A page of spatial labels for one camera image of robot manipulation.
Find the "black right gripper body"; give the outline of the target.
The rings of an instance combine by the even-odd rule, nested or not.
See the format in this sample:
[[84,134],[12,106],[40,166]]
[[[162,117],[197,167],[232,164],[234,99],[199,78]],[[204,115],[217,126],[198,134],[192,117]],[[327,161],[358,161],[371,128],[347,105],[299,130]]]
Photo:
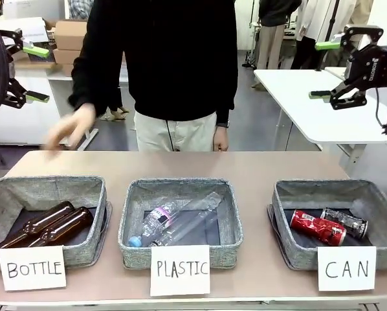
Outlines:
[[387,50],[369,45],[346,62],[345,85],[357,88],[387,87]]

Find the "person's right hand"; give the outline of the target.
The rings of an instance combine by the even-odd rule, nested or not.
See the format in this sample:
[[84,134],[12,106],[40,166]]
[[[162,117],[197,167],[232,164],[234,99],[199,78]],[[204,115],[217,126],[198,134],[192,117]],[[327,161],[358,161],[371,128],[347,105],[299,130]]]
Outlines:
[[96,119],[96,110],[92,104],[85,103],[74,113],[65,115],[49,131],[43,149],[58,152],[60,143],[66,139],[67,146],[74,149],[91,129]]

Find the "person's left hand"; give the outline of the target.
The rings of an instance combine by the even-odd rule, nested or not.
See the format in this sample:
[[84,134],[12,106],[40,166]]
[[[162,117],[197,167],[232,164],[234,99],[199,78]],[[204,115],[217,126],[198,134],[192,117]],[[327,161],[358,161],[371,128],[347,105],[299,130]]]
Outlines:
[[215,152],[226,152],[228,150],[227,128],[216,127],[213,143]]

